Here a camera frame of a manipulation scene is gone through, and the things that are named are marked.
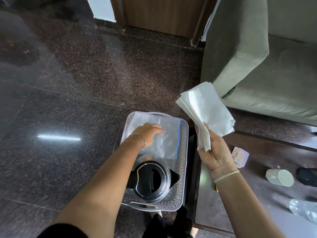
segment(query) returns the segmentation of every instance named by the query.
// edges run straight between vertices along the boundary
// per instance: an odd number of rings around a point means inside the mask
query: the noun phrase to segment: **forearm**
[[[240,173],[216,185],[237,238],[285,237]]]
[[[143,144],[136,136],[128,138],[66,205],[54,223],[75,225],[90,238],[113,236],[125,187]]]

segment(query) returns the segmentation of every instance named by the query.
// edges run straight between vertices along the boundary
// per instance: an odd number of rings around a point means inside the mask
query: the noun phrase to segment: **clear plastic bottle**
[[[289,209],[293,214],[317,224],[317,202],[292,199],[289,201]]]

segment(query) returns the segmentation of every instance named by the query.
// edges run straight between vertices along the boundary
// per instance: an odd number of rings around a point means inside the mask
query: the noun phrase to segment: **bracelet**
[[[220,178],[216,179],[216,180],[214,181],[214,183],[216,183],[216,182],[218,182],[218,181],[220,181],[220,180],[222,180],[222,179],[224,179],[224,178],[227,178],[228,176],[231,176],[231,175],[233,175],[233,174],[235,174],[235,173],[239,173],[239,172],[240,172],[239,170],[236,170],[236,171],[234,171],[234,172],[232,172],[232,173],[229,173],[229,174],[227,174],[227,175],[221,176]]]
[[[144,138],[142,135],[140,135],[140,134],[130,134],[129,137],[130,137],[131,135],[139,135],[139,136],[141,136],[142,139],[144,140],[144,145],[143,145],[143,147],[142,147],[142,148],[144,148],[144,146],[145,146],[145,138]]]

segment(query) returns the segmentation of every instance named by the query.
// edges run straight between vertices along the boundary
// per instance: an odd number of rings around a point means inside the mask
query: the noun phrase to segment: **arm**
[[[62,209],[54,223],[80,228],[89,238],[113,237],[125,187],[140,149],[152,144],[161,126],[146,123],[133,131],[105,161],[89,183]]]
[[[223,138],[208,130],[211,150],[200,149],[198,153],[216,180],[237,168]],[[237,238],[285,238],[240,173],[228,176],[216,185]]]

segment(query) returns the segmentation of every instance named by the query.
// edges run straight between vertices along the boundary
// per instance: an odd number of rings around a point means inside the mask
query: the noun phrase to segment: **white perforated tray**
[[[129,124],[134,116],[135,112],[132,112],[125,122],[125,128],[123,130],[121,143],[126,139],[126,131]],[[170,116],[163,113],[148,112],[148,114]],[[128,205],[132,208],[142,211],[176,211],[178,210],[184,198],[185,189],[185,174],[187,165],[187,146],[188,146],[188,124],[185,120],[181,121],[180,124],[180,137],[179,137],[179,148],[177,152],[177,160],[165,159],[167,166],[180,175],[180,180],[170,189],[167,196],[157,203],[146,203],[144,200],[139,198],[132,189],[125,189],[125,193],[122,199],[123,205]],[[146,208],[145,205],[151,205],[151,208]]]

